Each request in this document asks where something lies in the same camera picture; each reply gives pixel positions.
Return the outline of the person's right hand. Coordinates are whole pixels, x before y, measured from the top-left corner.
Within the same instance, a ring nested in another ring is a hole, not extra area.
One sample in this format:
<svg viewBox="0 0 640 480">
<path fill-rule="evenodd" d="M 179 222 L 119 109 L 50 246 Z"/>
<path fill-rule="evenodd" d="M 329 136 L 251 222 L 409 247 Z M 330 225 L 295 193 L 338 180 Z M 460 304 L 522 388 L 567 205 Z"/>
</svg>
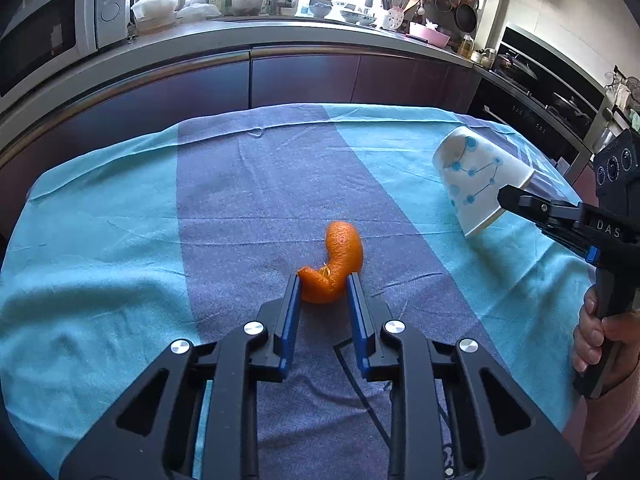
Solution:
<svg viewBox="0 0 640 480">
<path fill-rule="evenodd" d="M 597 306 L 597 289 L 592 285 L 585 292 L 574 328 L 572 364 L 576 372 L 583 373 L 589 365 L 600 362 L 606 340 L 619 342 L 620 350 L 603 379 L 602 392 L 607 392 L 624 382 L 639 363 L 639 312 L 628 311 L 599 320 Z"/>
</svg>

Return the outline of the right pink sleeve forearm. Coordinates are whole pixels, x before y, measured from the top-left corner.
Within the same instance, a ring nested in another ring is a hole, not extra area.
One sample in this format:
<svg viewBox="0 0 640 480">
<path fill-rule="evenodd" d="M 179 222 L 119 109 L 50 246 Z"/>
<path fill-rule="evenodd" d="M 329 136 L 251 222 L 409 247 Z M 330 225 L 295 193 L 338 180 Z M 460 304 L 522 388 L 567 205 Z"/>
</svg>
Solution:
<svg viewBox="0 0 640 480">
<path fill-rule="evenodd" d="M 614 456 L 639 417 L 639 367 L 597 400 L 580 399 L 562 431 L 587 474 Z"/>
</svg>

